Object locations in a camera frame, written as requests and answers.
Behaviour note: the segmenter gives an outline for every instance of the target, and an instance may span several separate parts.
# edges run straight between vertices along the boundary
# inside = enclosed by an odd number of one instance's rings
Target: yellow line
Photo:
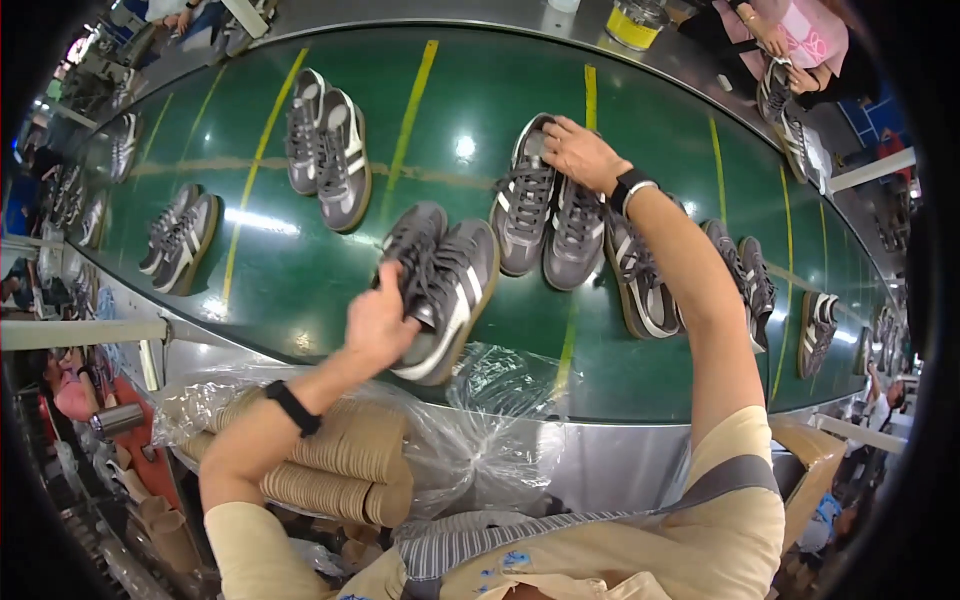
[[[167,107],[170,106],[170,101],[174,99],[173,92],[170,92],[170,95],[167,96],[167,101],[163,103],[163,108],[160,110],[160,116],[156,118],[156,123],[154,123],[154,130],[150,132],[150,137],[147,139],[147,145],[143,149],[143,156],[140,158],[140,162],[143,162],[147,159],[147,156],[150,154],[150,149],[154,147],[154,138],[156,137],[156,132],[160,129],[160,123],[163,122],[163,115],[167,113]],[[136,179],[133,180],[133,191],[136,191],[137,184],[140,183],[140,176],[137,175]]]
[[[592,65],[584,65],[584,89],[586,90],[587,111],[585,123],[587,129],[597,129],[597,70]],[[556,401],[566,391],[566,384],[570,377],[570,364],[573,362],[573,345],[577,338],[577,299],[570,298],[570,310],[566,315],[566,333],[564,334],[564,349],[560,353],[560,366],[557,368],[557,379],[553,384],[553,398]]]
[[[276,118],[280,114],[280,109],[283,108],[283,102],[287,99],[287,93],[290,92],[290,87],[294,84],[294,78],[297,76],[297,72],[300,71],[300,65],[303,64],[303,59],[306,58],[307,50],[309,50],[309,48],[302,48],[300,53],[297,54],[297,59],[294,60],[293,66],[290,67],[290,71],[287,73],[287,79],[283,81],[283,85],[276,95],[274,109],[270,111],[270,116],[267,117],[267,123],[263,126],[263,133],[260,134],[260,143],[257,145],[256,155],[253,157],[253,165],[251,165],[250,172],[247,174],[247,183],[244,184],[243,196],[240,198],[239,210],[241,212],[247,208],[247,202],[250,201],[250,193],[253,190],[253,181],[256,179],[257,166],[259,166],[260,159],[263,158],[263,151],[267,148],[267,142],[270,140],[270,133],[274,130]],[[224,275],[224,291],[222,292],[222,296],[225,309],[228,307],[230,300],[230,284],[233,281],[233,261],[236,258],[237,242],[239,240],[240,222],[237,221],[233,225],[233,236],[230,238],[230,250],[227,254],[227,273]]]
[[[417,121],[420,99],[426,89],[426,80],[430,77],[430,68],[433,66],[434,57],[437,56],[437,46],[439,44],[440,42],[436,39],[426,42],[426,47],[423,48],[423,58],[420,60],[420,69],[417,70],[417,78],[414,79],[414,87],[410,90],[410,99],[407,100],[407,109],[403,112],[400,135],[396,139],[394,159],[390,163],[390,175],[387,176],[387,187],[383,192],[383,203],[380,205],[380,221],[384,224],[392,208],[394,189],[396,189],[397,180],[400,179],[400,167],[403,166],[403,159],[407,156],[407,147],[410,146],[410,135],[414,130],[414,122]]]
[[[787,269],[793,275],[793,223],[790,220],[790,194],[786,190],[786,174],[783,173],[783,166],[780,166],[780,183],[783,184],[783,205],[786,206],[786,252]],[[777,376],[774,378],[774,388],[770,393],[770,400],[767,402],[767,412],[773,406],[774,398],[777,397],[777,389],[780,387],[780,373],[783,371],[783,356],[786,354],[787,328],[790,324],[790,297],[793,295],[793,282],[786,280],[786,315],[783,317],[783,343],[780,344],[780,361],[777,364]]]
[[[829,289],[829,263],[827,260],[827,218],[824,216],[824,203],[820,202],[820,227],[824,232],[824,291]]]
[[[717,161],[717,187],[720,188],[720,220],[727,223],[727,189],[723,181],[723,158],[720,157],[720,137],[717,135],[717,122],[710,117],[710,137],[713,138],[713,157]]]
[[[597,70],[584,65],[584,84],[587,87],[587,129],[597,129]]]

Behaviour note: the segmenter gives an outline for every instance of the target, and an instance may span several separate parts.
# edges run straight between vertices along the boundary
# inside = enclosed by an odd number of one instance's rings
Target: black wristband
[[[282,379],[278,379],[268,385],[264,388],[264,392],[268,398],[276,400],[276,403],[280,405],[283,412],[300,428],[300,436],[302,438],[312,436],[320,429],[324,418],[320,415],[311,415],[307,412],[307,410],[303,408],[303,405],[300,404],[300,401],[297,400],[297,397],[290,392],[286,382]]]

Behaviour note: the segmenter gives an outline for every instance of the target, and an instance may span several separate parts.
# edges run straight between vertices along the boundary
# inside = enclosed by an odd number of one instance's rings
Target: worker
[[[565,117],[544,132],[544,160],[606,194],[611,213],[633,222],[683,311],[693,407],[682,507],[665,517],[557,515],[534,525],[402,540],[343,589],[329,590],[263,507],[259,483],[316,425],[313,416],[389,368],[413,342],[420,326],[404,319],[401,267],[388,262],[379,268],[379,287],[351,303],[343,347],[307,374],[270,386],[277,399],[259,399],[203,456],[204,524],[227,600],[387,600],[401,593],[420,600],[763,598],[768,592],[780,563],[784,510],[763,386],[730,273],[700,228],[599,136]]]

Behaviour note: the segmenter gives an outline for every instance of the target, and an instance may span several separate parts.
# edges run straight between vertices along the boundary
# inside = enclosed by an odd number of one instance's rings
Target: metal can
[[[646,50],[670,22],[663,7],[654,0],[613,0],[607,33],[632,50]]]

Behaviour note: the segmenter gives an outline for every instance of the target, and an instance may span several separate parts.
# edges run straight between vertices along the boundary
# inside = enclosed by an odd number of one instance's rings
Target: white pole
[[[849,173],[838,175],[827,182],[827,186],[834,192],[839,192],[848,187],[854,187],[860,183],[866,183],[875,180],[884,175],[890,175],[900,169],[905,169],[917,164],[917,155],[913,148],[905,148],[896,154],[886,156],[880,160],[871,162],[858,169],[853,169]]]
[[[4,350],[36,350],[93,346],[116,342],[163,340],[167,322],[139,321],[9,321],[0,324]]]

